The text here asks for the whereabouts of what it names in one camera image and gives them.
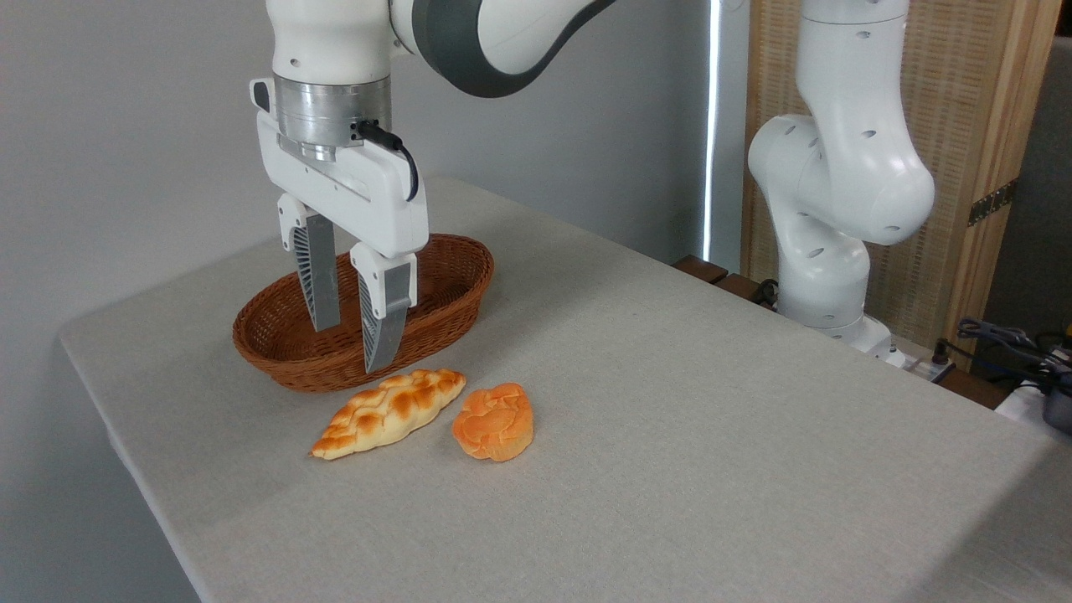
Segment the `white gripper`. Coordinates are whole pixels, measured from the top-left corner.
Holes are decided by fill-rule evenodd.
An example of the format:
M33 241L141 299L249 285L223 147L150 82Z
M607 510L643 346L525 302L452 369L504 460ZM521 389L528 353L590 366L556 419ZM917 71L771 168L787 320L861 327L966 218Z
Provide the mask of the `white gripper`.
M425 183L414 162L377 142L329 147L317 159L281 133L273 93L272 80L251 80L264 167L288 193L278 201L281 240L296 259L307 312L317 332L341 323L336 224L361 241L351 249L351 264L358 273L364 373L376 373L394 362L417 305L417 258L410 253L429 239Z

